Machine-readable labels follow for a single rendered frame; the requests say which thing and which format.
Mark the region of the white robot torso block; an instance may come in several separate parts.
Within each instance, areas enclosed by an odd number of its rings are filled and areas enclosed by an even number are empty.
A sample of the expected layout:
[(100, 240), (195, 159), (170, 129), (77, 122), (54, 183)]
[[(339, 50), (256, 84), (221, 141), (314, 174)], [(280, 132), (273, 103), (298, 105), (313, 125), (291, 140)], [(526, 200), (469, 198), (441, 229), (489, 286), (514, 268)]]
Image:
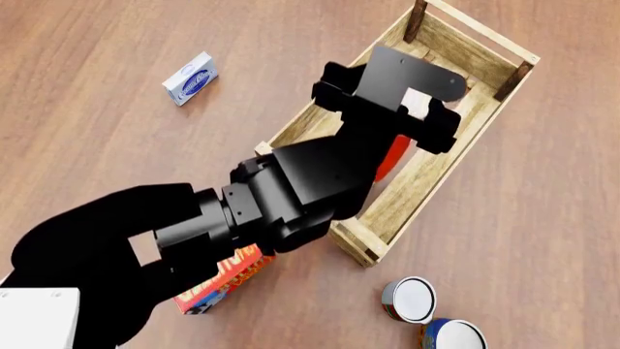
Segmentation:
[(76, 288), (0, 288), (0, 349), (73, 349)]

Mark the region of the wooden slatted tray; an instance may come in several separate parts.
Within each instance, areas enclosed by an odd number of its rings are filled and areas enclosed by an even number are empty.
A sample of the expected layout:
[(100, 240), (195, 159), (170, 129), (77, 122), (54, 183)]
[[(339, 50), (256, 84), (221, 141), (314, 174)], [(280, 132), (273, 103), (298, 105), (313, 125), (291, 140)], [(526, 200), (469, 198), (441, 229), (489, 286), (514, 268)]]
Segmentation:
[(359, 217), (331, 224), (334, 242), (365, 268), (386, 257), (540, 61), (444, 0), (416, 0), (372, 45), (456, 72), (469, 90), (455, 106), (462, 121), (449, 153), (417, 151)]

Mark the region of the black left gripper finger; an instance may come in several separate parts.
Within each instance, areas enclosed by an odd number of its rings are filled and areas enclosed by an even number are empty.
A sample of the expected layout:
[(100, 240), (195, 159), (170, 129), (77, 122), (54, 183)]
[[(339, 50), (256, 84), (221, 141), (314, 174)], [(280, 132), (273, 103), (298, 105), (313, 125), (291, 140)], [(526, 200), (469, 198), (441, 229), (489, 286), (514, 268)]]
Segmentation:
[(416, 146), (432, 154), (448, 153), (456, 142), (461, 116), (447, 109), (440, 100), (431, 100), (424, 120), (407, 122), (405, 136)]
[(314, 104), (328, 111), (342, 111), (356, 92), (366, 64), (348, 67), (328, 62), (320, 80), (313, 84), (311, 98)]

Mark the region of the red cereal box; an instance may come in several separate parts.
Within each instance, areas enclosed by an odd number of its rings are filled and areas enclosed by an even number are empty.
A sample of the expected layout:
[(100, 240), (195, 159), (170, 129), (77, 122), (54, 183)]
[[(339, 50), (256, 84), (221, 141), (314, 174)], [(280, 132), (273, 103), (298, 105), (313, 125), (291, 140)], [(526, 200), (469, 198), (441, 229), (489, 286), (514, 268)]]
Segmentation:
[(184, 315), (203, 314), (275, 259), (263, 255), (256, 244), (236, 249), (231, 258), (217, 264), (218, 273), (214, 277), (173, 300)]

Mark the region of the white blue cream cheese box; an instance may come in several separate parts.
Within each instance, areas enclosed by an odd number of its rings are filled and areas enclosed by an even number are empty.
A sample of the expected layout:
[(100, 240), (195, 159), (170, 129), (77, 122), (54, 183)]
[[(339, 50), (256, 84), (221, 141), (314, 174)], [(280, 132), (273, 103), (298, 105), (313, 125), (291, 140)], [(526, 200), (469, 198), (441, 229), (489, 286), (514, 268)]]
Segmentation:
[(189, 63), (175, 72), (162, 83), (171, 99), (178, 107), (182, 107), (218, 77), (213, 58), (206, 51), (202, 51)]

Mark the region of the red green can white lid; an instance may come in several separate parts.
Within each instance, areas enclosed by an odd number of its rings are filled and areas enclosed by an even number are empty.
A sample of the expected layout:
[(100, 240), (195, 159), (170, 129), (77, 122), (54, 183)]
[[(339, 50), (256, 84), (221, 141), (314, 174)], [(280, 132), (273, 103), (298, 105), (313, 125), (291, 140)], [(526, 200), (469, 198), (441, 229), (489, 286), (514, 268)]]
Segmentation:
[(437, 296), (429, 281), (418, 276), (408, 276), (384, 287), (381, 304), (391, 319), (427, 325), (436, 310)]

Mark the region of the blue can white lid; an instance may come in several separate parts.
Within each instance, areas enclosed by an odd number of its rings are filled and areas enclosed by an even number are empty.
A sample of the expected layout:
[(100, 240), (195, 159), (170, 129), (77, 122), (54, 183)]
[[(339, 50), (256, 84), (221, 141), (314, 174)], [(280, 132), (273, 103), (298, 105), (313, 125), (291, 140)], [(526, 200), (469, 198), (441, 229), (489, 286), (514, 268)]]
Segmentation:
[(488, 349), (488, 345), (470, 322), (438, 318), (420, 328), (419, 349)]

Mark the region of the red ketchup bottle white cap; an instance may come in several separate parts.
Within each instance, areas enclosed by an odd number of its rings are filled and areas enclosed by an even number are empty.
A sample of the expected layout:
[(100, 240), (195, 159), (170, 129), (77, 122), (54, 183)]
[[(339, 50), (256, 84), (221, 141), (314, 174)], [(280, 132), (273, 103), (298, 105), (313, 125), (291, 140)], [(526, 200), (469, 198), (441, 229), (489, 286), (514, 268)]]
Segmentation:
[[(402, 98), (401, 106), (408, 110), (408, 115), (417, 120), (423, 121), (429, 113), (429, 103), (432, 97), (415, 89), (408, 88)], [(392, 143), (386, 158), (380, 165), (374, 182), (380, 182), (398, 164), (411, 143), (411, 139), (406, 136), (397, 136)]]

